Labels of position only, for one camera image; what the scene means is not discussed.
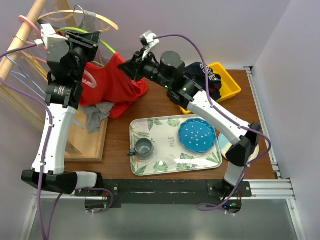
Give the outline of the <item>green hanger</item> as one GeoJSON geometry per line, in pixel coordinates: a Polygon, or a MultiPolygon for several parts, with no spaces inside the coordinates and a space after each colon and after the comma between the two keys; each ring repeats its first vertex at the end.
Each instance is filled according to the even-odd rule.
{"type": "MultiPolygon", "coordinates": [[[[85,11],[80,5],[76,5],[73,10],[76,10],[76,8],[79,8],[80,10],[85,11]]],[[[62,27],[62,28],[60,28],[60,31],[58,30],[58,32],[63,32],[63,31],[72,31],[72,32],[76,32],[76,33],[77,32],[78,33],[93,33],[93,32],[89,32],[87,30],[80,29],[80,28],[78,28],[78,26],[76,26],[76,27],[72,27],[72,26],[71,27],[62,27]]],[[[107,48],[110,51],[112,57],[114,54],[117,53],[117,51],[115,51],[114,48],[112,48],[105,40],[100,39],[99,42],[103,47],[107,48]]],[[[95,64],[96,66],[103,67],[109,61],[110,61],[110,59],[104,57],[102,55],[102,51],[98,50],[92,63],[95,64]]]]}

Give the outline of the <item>red tank top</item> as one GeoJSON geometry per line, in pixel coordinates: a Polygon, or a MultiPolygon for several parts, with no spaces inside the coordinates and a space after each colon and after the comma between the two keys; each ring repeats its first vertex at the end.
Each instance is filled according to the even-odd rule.
{"type": "Polygon", "coordinates": [[[112,103],[111,119],[119,118],[134,102],[145,95],[149,86],[145,79],[138,82],[131,80],[118,69],[124,63],[119,53],[103,67],[87,63],[82,78],[83,92],[80,105],[93,106],[99,103],[112,103]]]}

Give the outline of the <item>yellow plastic hanger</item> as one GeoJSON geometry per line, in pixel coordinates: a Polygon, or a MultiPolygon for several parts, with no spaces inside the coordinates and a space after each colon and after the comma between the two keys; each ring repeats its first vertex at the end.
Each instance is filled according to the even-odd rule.
{"type": "Polygon", "coordinates": [[[42,65],[38,62],[37,58],[26,53],[25,51],[22,51],[21,54],[26,59],[26,61],[39,73],[39,75],[46,81],[48,81],[47,71],[42,67],[42,65]]]}

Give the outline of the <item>dark navy maroon garment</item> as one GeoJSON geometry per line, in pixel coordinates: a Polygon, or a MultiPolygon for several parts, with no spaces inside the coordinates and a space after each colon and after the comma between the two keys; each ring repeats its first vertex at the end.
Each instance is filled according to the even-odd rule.
{"type": "MultiPolygon", "coordinates": [[[[219,100],[222,96],[220,90],[222,88],[221,76],[217,73],[214,73],[213,69],[208,65],[206,66],[208,72],[208,81],[209,81],[209,95],[214,100],[219,100]]],[[[184,69],[184,74],[189,78],[194,80],[199,84],[204,90],[206,90],[206,74],[205,67],[201,62],[194,62],[184,69]]]]}

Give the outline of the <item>pink plastic hanger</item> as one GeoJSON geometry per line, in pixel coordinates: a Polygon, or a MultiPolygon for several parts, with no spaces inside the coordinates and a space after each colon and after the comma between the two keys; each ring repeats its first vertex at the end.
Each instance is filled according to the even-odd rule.
{"type": "MultiPolygon", "coordinates": [[[[33,30],[35,30],[35,36],[37,37],[37,39],[41,38],[41,31],[31,20],[29,20],[27,17],[23,15],[19,15],[18,19],[21,23],[27,23],[33,30]]],[[[82,82],[87,86],[89,86],[90,88],[97,87],[97,82],[95,78],[86,70],[84,71],[82,82]]]]}

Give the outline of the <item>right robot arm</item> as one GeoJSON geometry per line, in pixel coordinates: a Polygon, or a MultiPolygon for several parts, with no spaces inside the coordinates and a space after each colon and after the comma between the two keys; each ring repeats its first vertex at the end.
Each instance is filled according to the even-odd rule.
{"type": "Polygon", "coordinates": [[[166,88],[171,102],[198,115],[228,139],[231,148],[226,153],[228,167],[222,189],[227,196],[235,196],[241,190],[245,166],[259,143],[261,125],[238,119],[213,101],[198,83],[185,76],[185,63],[177,52],[164,52],[159,62],[153,53],[146,57],[143,54],[137,51],[118,69],[131,80],[146,78],[166,88]]]}

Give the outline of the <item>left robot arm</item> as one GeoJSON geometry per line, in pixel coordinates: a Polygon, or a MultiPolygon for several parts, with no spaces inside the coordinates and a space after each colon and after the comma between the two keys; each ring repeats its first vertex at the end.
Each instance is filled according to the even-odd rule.
{"type": "Polygon", "coordinates": [[[48,87],[43,134],[36,159],[21,180],[42,191],[71,194],[86,189],[92,196],[104,190],[102,176],[90,171],[65,171],[65,150],[69,131],[83,93],[82,79],[87,63],[94,60],[100,32],[67,31],[62,40],[47,46],[48,87]]]}

